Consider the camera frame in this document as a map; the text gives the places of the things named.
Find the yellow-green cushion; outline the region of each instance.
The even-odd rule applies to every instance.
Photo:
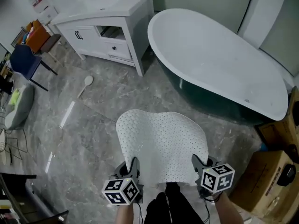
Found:
[[[11,95],[10,101],[9,101],[9,105],[14,105],[17,103],[18,97],[20,96],[20,92],[19,89],[15,89],[15,91],[13,92],[13,94]]]

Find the drawer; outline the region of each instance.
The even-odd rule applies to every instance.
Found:
[[[132,59],[126,40],[116,38],[101,37],[106,47],[106,53],[110,56],[116,56],[125,59]]]

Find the orange sofa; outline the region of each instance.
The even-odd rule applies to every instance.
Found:
[[[40,50],[40,48],[44,45],[44,43],[50,38],[50,34],[47,33],[46,29],[42,26],[42,24],[36,20],[31,22],[26,26],[26,30],[30,31],[30,29],[34,27],[33,33],[26,41],[26,45],[28,45],[33,53],[36,53]]]

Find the blue chair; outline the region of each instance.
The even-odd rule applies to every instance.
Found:
[[[27,45],[16,45],[10,56],[10,64],[13,71],[21,73],[27,80],[30,80],[45,91],[48,90],[32,79],[38,66],[42,64],[47,70],[50,70],[57,75],[54,70],[42,61],[40,56],[33,55],[30,47]]]

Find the green bathtub exterior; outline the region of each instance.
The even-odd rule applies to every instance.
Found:
[[[158,61],[176,91],[199,112],[248,126],[272,122],[268,117],[235,101],[183,80]]]

